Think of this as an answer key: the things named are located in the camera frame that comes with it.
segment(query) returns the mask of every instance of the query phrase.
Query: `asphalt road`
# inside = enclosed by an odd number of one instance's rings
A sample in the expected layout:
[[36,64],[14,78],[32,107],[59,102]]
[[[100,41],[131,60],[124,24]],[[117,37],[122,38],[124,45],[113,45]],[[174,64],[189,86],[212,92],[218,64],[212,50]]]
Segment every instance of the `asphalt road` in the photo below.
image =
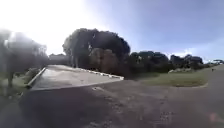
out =
[[8,114],[0,113],[0,127],[223,128],[221,69],[224,67],[211,72],[206,86],[197,88],[146,86],[124,80],[32,90],[18,106],[13,105],[15,112],[9,109]]

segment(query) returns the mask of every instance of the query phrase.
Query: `paved path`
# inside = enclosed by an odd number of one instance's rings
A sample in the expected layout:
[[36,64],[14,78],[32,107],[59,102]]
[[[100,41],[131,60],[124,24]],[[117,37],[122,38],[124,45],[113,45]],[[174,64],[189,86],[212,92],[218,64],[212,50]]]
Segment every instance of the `paved path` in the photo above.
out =
[[[30,128],[223,128],[221,69],[224,67],[211,73],[207,86],[198,88],[146,86],[124,80],[32,90],[21,99],[20,114],[11,114],[17,120],[11,123],[19,123],[18,117],[22,118],[20,125]],[[0,127],[9,126],[7,123],[0,114]]]

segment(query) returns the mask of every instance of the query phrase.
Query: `curb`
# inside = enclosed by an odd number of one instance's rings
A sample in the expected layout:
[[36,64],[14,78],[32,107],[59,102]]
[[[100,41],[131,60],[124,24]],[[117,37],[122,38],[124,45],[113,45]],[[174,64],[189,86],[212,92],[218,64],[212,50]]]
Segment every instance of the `curb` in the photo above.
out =
[[98,74],[98,75],[101,75],[101,76],[108,76],[110,78],[119,78],[120,80],[124,80],[124,77],[122,77],[122,76],[111,75],[111,74],[106,74],[106,73],[102,73],[102,72],[96,72],[96,71],[86,70],[86,69],[82,69],[82,68],[77,68],[77,69],[79,69],[81,71],[89,72],[89,73]]
[[46,70],[46,68],[43,68],[32,80],[30,80],[30,82],[27,84],[27,88],[30,88],[32,87],[33,83],[36,81],[36,79],[38,79],[42,74],[43,72]]

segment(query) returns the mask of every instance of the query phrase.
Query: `grass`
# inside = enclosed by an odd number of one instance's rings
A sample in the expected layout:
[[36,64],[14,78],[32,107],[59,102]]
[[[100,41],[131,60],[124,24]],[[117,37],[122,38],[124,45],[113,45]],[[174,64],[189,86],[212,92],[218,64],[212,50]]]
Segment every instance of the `grass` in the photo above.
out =
[[157,77],[142,77],[139,79],[147,85],[163,85],[175,87],[202,86],[207,83],[207,74],[210,70],[201,70],[190,73],[164,73]]

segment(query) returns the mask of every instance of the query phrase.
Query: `tree canopy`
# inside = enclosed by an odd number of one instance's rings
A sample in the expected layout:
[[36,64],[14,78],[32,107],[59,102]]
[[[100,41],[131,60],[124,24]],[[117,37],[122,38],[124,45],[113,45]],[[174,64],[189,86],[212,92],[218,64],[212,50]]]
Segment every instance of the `tree canopy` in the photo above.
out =
[[63,44],[64,52],[69,56],[72,66],[80,65],[80,58],[87,57],[94,48],[111,50],[121,60],[130,53],[128,43],[116,33],[97,29],[77,29],[68,36]]

